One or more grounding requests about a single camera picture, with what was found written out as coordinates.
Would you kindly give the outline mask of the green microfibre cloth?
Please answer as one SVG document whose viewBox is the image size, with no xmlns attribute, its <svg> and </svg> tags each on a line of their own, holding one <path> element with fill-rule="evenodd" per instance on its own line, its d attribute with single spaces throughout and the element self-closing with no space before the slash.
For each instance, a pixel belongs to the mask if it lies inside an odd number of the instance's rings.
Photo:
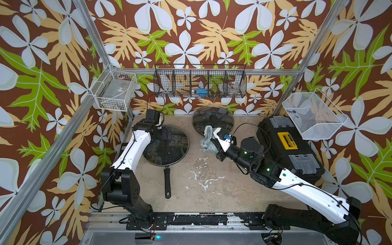
<svg viewBox="0 0 392 245">
<path fill-rule="evenodd" d="M 213 135 L 214 128 L 211 125 L 207 125 L 204 129 L 204 139 L 200 140 L 200 151 L 201 152 L 210 152 L 214 155 L 218 153 L 217 147 L 212 142 L 215 139 Z"/>
</svg>

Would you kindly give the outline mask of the small pan with lid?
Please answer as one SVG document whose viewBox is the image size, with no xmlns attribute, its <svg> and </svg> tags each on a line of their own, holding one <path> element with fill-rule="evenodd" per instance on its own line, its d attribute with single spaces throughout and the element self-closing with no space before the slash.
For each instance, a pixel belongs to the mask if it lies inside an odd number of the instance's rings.
<svg viewBox="0 0 392 245">
<path fill-rule="evenodd" d="M 231 132 L 234 127 L 234 116 L 223 107 L 205 106 L 195 111 L 192 118 L 192 125 L 201 135 L 204 135 L 206 126 L 222 128 Z"/>
</svg>

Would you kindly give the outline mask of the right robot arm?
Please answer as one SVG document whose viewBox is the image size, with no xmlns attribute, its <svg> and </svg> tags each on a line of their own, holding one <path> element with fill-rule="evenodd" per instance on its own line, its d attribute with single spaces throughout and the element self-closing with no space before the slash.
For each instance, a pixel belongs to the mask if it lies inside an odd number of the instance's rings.
<svg viewBox="0 0 392 245">
<path fill-rule="evenodd" d="M 239 148 L 229 134 L 215 136 L 220 161 L 229 158 L 264 187 L 284 192 L 302 203 L 308 210 L 284 208 L 270 204 L 263 214 L 264 225 L 270 229 L 299 227 L 317 231 L 338 245 L 356 245 L 361 241 L 358 217 L 361 203 L 355 198 L 340 198 L 293 174 L 280 164 L 266 159 L 263 146 L 253 138 L 244 140 Z"/>
</svg>

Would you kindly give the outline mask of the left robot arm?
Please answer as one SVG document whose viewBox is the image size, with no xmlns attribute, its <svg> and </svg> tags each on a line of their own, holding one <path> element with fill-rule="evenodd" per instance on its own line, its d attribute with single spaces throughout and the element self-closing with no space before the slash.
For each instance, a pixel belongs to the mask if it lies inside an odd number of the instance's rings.
<svg viewBox="0 0 392 245">
<path fill-rule="evenodd" d="M 143 119 L 135 124 L 130 142 L 109 167 L 101 172 L 104 201 L 127 210 L 135 226 L 148 229 L 153 223 L 153 208 L 140 197 L 140 184 L 135 176 L 146 147 L 161 135 L 161 120 Z"/>
</svg>

